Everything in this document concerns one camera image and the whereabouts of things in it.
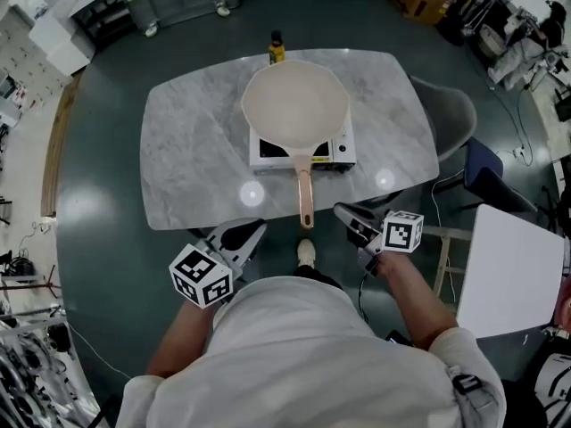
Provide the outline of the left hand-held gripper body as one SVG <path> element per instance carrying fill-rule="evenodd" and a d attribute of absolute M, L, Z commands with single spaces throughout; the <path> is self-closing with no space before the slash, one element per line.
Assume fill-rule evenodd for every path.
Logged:
<path fill-rule="evenodd" d="M 266 230 L 262 218 L 240 218 L 186 245 L 169 265 L 175 290 L 200 309 L 224 301 L 235 292 L 235 280 L 242 276 Z"/>

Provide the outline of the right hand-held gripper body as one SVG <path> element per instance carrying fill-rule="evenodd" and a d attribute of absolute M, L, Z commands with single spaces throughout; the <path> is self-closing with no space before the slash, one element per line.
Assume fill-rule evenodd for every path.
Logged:
<path fill-rule="evenodd" d="M 335 216 L 347 229 L 348 240 L 357 248 L 357 264 L 367 274 L 377 274 L 377 255 L 383 251 L 412 253 L 421 242 L 424 216 L 407 211 L 373 210 L 338 202 Z"/>

